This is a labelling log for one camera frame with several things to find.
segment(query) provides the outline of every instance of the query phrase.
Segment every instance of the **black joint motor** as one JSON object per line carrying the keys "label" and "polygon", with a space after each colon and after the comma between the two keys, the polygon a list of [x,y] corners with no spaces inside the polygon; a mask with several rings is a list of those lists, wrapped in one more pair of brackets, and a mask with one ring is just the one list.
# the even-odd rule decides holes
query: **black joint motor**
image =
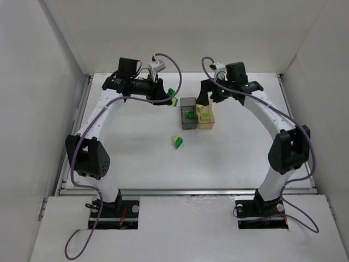
{"label": "black joint motor", "polygon": [[[305,125],[302,127],[310,137],[310,129]],[[270,148],[268,160],[270,166],[282,175],[292,169],[299,169],[308,161],[309,144],[300,129],[281,130]]]}

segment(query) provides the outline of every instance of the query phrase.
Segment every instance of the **green cube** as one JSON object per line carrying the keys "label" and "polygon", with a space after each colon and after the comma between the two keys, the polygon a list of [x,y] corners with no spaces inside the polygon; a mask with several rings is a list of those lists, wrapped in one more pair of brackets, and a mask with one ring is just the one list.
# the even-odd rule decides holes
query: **green cube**
{"label": "green cube", "polygon": [[194,119],[195,118],[195,112],[194,111],[188,111],[185,113],[185,118]]}
{"label": "green cube", "polygon": [[201,113],[201,120],[210,120],[209,113]]}
{"label": "green cube", "polygon": [[175,91],[172,88],[169,88],[169,90],[167,91],[167,95],[169,97],[173,96],[175,94]]}
{"label": "green cube", "polygon": [[174,142],[174,147],[177,149],[179,146],[183,143],[183,139],[178,137],[176,141]]}

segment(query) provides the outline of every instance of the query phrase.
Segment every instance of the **red wire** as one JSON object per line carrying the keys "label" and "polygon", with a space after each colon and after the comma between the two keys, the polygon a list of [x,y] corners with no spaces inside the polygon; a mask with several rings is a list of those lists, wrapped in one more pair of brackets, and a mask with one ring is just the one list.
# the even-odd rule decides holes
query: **red wire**
{"label": "red wire", "polygon": [[273,210],[280,213],[280,214],[283,214],[283,212],[281,212],[280,210],[276,209],[275,207],[273,207]]}
{"label": "red wire", "polygon": [[127,212],[126,207],[124,207],[124,209],[122,209],[122,216],[121,216],[121,218],[119,220],[120,228],[122,227],[122,225],[124,223],[126,212]]}

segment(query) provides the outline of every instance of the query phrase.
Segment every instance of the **green block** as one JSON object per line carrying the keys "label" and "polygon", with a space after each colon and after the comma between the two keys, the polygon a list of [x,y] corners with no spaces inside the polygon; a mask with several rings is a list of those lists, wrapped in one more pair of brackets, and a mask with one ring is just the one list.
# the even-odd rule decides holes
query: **green block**
{"label": "green block", "polygon": [[175,94],[175,90],[173,90],[172,88],[169,88],[169,90],[167,91],[167,95],[169,96],[169,97],[171,97],[171,96],[173,96],[174,94]]}
{"label": "green block", "polygon": [[177,103],[178,103],[178,99],[177,98],[172,98],[172,105],[171,106],[177,106]]}
{"label": "green block", "polygon": [[179,148],[179,146],[180,146],[182,143],[183,143],[183,139],[180,138],[180,137],[178,137],[178,138],[176,139],[176,142],[174,143],[174,147],[177,149],[177,148]]}
{"label": "green block", "polygon": [[188,111],[185,113],[185,118],[189,118],[189,119],[194,119],[195,118],[195,112],[194,111]]}
{"label": "green block", "polygon": [[201,120],[210,120],[209,113],[201,113]]}

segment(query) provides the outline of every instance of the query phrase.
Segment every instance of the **yellow-green block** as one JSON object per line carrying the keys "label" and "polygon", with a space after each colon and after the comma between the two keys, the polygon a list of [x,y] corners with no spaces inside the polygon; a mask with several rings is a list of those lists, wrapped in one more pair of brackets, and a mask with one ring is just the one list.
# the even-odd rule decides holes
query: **yellow-green block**
{"label": "yellow-green block", "polygon": [[175,144],[176,140],[179,138],[179,135],[176,135],[172,138],[172,143]]}
{"label": "yellow-green block", "polygon": [[210,120],[209,113],[201,113],[201,120]]}
{"label": "yellow-green block", "polygon": [[177,106],[177,103],[178,103],[178,99],[177,98],[172,98],[172,105],[171,106]]}
{"label": "yellow-green block", "polygon": [[198,105],[198,104],[197,104],[197,105],[196,105],[196,108],[197,108],[198,111],[200,111],[200,110],[203,108],[203,105]]}

